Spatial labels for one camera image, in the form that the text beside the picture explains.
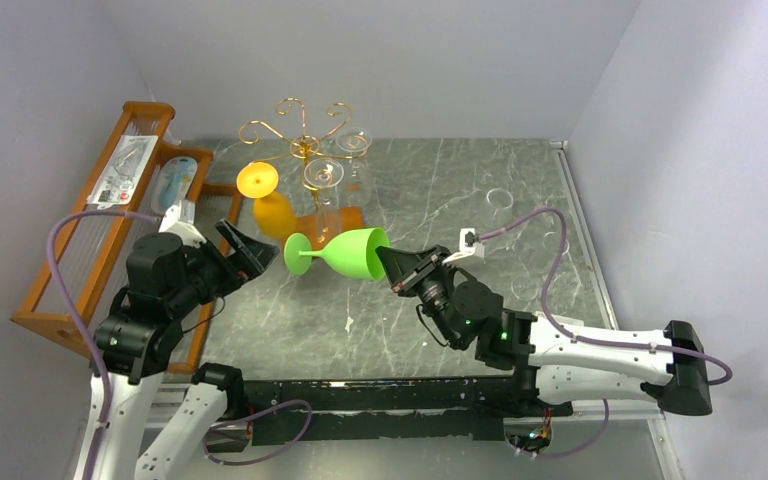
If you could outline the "green plastic wine glass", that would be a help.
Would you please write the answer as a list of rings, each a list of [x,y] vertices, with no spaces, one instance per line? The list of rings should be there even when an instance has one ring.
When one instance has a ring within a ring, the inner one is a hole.
[[[283,260],[287,269],[295,275],[305,274],[314,259],[321,259],[344,277],[381,280],[385,277],[385,270],[376,250],[389,246],[388,234],[378,227],[343,232],[320,250],[314,250],[305,235],[293,233],[285,241]]]

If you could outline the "orange plastic wine glass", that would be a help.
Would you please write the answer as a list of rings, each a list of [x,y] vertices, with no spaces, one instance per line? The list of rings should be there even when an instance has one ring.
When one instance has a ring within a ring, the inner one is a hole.
[[[237,175],[237,190],[253,201],[252,213],[260,232],[270,238],[282,240],[296,231],[297,217],[290,201],[277,187],[280,175],[265,161],[255,161]]]

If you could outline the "clear wine glass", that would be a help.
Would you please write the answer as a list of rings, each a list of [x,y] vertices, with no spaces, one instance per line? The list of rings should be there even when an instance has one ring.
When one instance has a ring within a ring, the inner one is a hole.
[[[343,194],[348,206],[362,208],[371,199],[374,180],[364,156],[372,139],[370,130],[362,127],[347,130],[336,139],[336,148],[348,162]]]

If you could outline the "clear champagne flute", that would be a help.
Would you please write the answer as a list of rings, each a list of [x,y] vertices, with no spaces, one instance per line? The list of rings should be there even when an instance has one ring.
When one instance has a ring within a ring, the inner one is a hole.
[[[342,231],[339,214],[339,187],[344,177],[343,166],[331,158],[310,161],[304,170],[304,185],[314,194],[314,237],[325,246]]]

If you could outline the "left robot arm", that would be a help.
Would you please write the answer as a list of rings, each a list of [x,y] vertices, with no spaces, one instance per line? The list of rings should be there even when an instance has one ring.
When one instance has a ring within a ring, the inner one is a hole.
[[[93,334],[89,425],[78,461],[81,479],[166,479],[178,472],[219,420],[251,413],[240,369],[207,363],[145,452],[139,450],[151,405],[197,308],[262,275],[279,247],[252,239],[221,220],[216,230],[233,252],[224,256],[192,224],[164,220],[139,238],[126,258],[127,284]]]

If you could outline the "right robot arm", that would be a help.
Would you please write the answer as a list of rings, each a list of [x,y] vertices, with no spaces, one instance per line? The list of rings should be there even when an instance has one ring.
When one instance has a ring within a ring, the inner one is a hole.
[[[443,247],[375,250],[392,291],[416,298],[423,326],[444,347],[472,349],[477,361],[512,374],[509,399],[521,414],[578,400],[651,401],[684,416],[713,411],[701,341],[684,321],[660,330],[622,331],[552,320],[505,307],[501,295]]]

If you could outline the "wooden dish drying rack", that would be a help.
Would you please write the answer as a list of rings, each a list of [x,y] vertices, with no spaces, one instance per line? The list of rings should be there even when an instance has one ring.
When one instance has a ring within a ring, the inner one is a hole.
[[[201,147],[181,147],[164,139],[175,116],[174,108],[161,102],[128,101],[101,150],[72,212],[84,211],[91,193],[119,138],[124,134],[156,135],[159,142],[141,177],[135,197],[124,210],[148,213],[161,167],[177,156],[193,157],[198,171],[187,199],[206,207],[208,201],[227,199],[230,204],[223,218],[236,222],[243,197],[231,184],[207,181],[213,154]],[[149,224],[118,217],[93,216],[74,221],[57,235],[54,252],[62,277],[73,296],[81,319],[94,325],[107,315],[113,296],[126,282],[124,258],[134,241],[150,232]],[[81,356],[89,351],[68,314],[62,297],[51,278],[50,269],[42,265],[23,301],[11,316],[12,322]]]

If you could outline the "blue packaged tool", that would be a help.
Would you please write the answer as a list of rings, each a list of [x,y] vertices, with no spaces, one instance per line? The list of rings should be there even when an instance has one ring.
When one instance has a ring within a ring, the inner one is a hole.
[[[197,161],[190,156],[177,156],[160,169],[151,200],[151,211],[164,214],[176,202],[186,198],[198,171]]]

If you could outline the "clear glass far right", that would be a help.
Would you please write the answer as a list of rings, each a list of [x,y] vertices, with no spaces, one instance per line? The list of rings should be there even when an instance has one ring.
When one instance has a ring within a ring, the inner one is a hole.
[[[486,218],[492,222],[507,222],[513,218],[514,198],[510,191],[503,188],[493,188],[484,196]]]

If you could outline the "clear glass right front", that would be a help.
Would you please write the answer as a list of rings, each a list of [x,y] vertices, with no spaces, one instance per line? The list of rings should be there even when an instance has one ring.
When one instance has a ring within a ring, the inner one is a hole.
[[[517,275],[510,282],[510,291],[520,301],[534,302],[540,298],[543,285],[543,278],[532,275]]]

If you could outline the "white packaged item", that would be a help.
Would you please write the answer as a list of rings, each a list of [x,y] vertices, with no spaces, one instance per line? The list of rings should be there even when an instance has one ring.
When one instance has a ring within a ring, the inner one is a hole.
[[[99,209],[129,204],[158,140],[156,135],[121,135],[86,203]]]

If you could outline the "clear glass right edge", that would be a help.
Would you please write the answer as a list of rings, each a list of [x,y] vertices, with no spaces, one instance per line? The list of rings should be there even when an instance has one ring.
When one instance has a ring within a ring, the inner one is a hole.
[[[560,232],[550,231],[543,235],[542,246],[551,255],[561,252],[565,256],[570,251],[570,242],[567,237],[563,237]]]

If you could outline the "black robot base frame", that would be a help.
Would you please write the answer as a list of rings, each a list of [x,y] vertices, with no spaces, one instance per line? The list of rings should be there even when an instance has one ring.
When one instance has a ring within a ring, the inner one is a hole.
[[[237,453],[234,429],[252,429],[253,446],[301,441],[466,437],[501,441],[510,419],[569,417],[571,402],[551,406],[515,392],[507,376],[371,380],[247,380],[209,437],[213,453]]]

